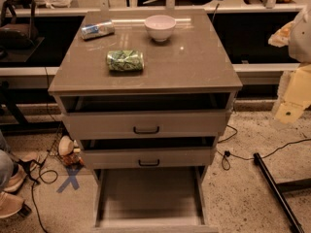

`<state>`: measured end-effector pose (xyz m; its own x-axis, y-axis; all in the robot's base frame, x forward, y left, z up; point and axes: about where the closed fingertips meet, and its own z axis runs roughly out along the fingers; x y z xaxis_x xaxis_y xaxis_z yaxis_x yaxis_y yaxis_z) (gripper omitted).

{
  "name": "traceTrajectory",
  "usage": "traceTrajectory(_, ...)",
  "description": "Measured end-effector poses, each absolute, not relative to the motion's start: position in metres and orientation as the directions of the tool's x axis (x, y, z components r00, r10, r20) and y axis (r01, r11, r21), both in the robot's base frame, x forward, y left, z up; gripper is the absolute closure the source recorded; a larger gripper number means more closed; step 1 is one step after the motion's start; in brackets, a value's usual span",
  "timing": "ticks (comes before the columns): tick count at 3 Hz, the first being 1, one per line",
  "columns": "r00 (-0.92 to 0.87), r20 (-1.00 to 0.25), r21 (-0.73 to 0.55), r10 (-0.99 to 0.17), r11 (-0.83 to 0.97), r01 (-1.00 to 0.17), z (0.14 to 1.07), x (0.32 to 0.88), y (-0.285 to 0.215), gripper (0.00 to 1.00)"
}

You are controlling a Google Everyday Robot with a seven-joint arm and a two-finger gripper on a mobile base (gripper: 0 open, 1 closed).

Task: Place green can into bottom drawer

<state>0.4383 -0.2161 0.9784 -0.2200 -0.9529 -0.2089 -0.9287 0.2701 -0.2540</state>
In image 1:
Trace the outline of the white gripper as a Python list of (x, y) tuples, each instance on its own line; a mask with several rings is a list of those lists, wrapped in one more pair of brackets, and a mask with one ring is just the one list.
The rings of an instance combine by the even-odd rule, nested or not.
[(300, 64), (291, 73), (290, 81), (282, 96), (273, 108), (273, 118), (280, 123), (294, 123), (311, 105), (311, 64)]

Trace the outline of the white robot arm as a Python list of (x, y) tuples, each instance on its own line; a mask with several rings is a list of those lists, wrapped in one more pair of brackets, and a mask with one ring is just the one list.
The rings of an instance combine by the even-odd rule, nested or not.
[(294, 123), (311, 105), (311, 8), (303, 8), (268, 40), (274, 47), (287, 46), (298, 67), (281, 76), (272, 114), (281, 123)]

